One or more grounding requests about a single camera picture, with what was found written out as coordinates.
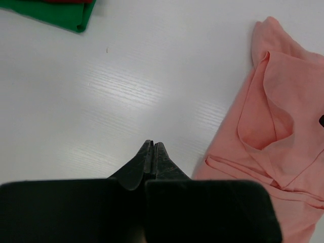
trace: red cloth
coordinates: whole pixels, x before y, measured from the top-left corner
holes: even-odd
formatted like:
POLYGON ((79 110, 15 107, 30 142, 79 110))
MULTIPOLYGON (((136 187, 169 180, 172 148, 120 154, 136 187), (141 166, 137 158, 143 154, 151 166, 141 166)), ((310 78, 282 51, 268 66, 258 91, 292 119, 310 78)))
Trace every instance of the red cloth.
POLYGON ((49 3, 61 3, 61 4, 90 4, 92 0, 44 0, 49 3))

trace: white table surface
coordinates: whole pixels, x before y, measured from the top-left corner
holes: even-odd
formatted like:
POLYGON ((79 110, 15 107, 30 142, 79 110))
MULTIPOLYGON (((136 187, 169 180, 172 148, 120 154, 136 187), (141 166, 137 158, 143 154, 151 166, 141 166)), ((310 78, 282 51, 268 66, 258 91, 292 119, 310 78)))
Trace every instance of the white table surface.
POLYGON ((83 34, 0 10, 0 183, 108 177, 146 139, 191 176, 267 16, 324 54, 322 0, 97 0, 83 34))

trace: dark spot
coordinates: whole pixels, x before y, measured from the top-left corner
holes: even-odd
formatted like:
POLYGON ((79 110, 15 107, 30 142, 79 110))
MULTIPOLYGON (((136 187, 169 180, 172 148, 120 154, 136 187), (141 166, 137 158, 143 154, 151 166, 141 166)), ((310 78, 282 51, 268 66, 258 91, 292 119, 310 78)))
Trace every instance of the dark spot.
POLYGON ((322 125, 322 127, 324 127, 324 115, 322 115, 321 117, 320 117, 320 119, 319 119, 319 124, 321 124, 322 125))

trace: pink cloth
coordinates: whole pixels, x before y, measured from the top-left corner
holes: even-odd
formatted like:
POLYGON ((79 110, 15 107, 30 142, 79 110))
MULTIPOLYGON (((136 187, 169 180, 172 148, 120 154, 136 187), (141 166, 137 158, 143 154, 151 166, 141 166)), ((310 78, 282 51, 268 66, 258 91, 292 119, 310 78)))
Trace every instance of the pink cloth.
POLYGON ((252 58, 195 178, 261 183, 284 242, 309 242, 324 209, 324 57, 269 17, 255 26, 252 58))

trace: white table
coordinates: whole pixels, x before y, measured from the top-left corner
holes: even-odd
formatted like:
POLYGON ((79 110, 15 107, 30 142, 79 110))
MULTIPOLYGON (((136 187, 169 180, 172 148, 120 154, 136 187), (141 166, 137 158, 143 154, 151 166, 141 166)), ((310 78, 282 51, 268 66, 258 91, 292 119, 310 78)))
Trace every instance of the white table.
POLYGON ((146 139, 191 175, 269 15, 324 54, 321 0, 97 0, 81 35, 0 10, 0 183, 108 177, 146 139))

